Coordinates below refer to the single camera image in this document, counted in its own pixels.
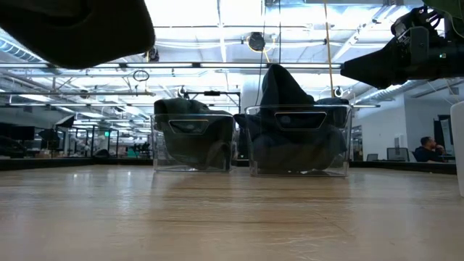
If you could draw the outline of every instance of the black cloth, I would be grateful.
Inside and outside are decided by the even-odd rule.
[[[423,146],[415,149],[414,158],[417,162],[444,162],[440,153],[424,148]]]
[[[259,113],[247,117],[234,115],[241,128],[248,127],[253,144],[250,151],[258,168],[325,170],[337,155],[347,151],[343,133],[339,130],[347,122],[345,107],[308,107],[319,103],[307,95],[290,72],[280,65],[270,66],[262,83],[262,93]],[[320,104],[348,104],[348,101],[324,99]],[[279,105],[296,106],[279,108]],[[292,114],[308,110],[313,110],[314,114]],[[284,113],[277,117],[277,112]]]
[[[169,155],[190,167],[223,169],[231,161],[233,118],[195,100],[154,103],[155,128],[162,131]]]

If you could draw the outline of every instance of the ceiling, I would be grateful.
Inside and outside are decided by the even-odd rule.
[[[302,0],[274,1],[263,8],[261,0],[146,0],[157,36],[156,47],[160,62],[281,62],[281,63],[327,63],[328,45],[326,39],[326,17],[322,1],[318,4],[303,4]],[[405,1],[405,6],[382,7],[382,0],[338,0],[329,1],[328,31],[333,63],[341,63],[382,48],[392,37],[390,26],[401,15],[421,1]],[[251,32],[264,32],[266,52],[253,52],[247,45]],[[11,36],[0,30],[0,48],[3,42],[13,45],[14,51],[0,51],[0,62],[26,62],[14,53],[24,51],[33,55]],[[145,62],[139,55],[123,57],[113,62]],[[77,97],[57,97],[56,100],[75,103],[129,103],[152,104],[158,99],[176,97],[183,86],[187,91],[228,91],[242,93],[246,89],[257,90],[257,69],[149,69],[147,81],[134,79],[131,69],[64,70],[55,74],[40,69],[16,68],[3,70],[9,73],[6,80],[23,79],[30,84],[0,86],[4,91],[24,91],[36,83],[33,91],[73,92],[149,92],[151,96],[91,96],[89,99]],[[316,99],[331,95],[330,78],[327,70],[291,71],[301,87]],[[364,92],[368,88],[340,76],[335,70],[333,84],[342,87],[346,94]],[[237,96],[198,96],[201,102],[224,104],[215,109],[237,113]],[[146,115],[153,113],[152,107],[141,107]],[[112,115],[108,110],[106,116]]]

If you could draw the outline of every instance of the clear plastic bin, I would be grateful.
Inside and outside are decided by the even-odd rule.
[[[233,132],[231,115],[155,114],[154,171],[228,172]]]
[[[248,107],[251,174],[346,177],[351,129],[349,105]]]

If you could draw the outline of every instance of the man sitting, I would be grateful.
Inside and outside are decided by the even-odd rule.
[[[445,150],[442,145],[436,144],[432,137],[423,137],[420,139],[422,146],[414,151],[414,157],[417,162],[444,162],[443,155]]]

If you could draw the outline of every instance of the wooden table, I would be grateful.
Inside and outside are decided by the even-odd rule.
[[[462,261],[453,175],[251,178],[88,166],[0,173],[0,260]]]

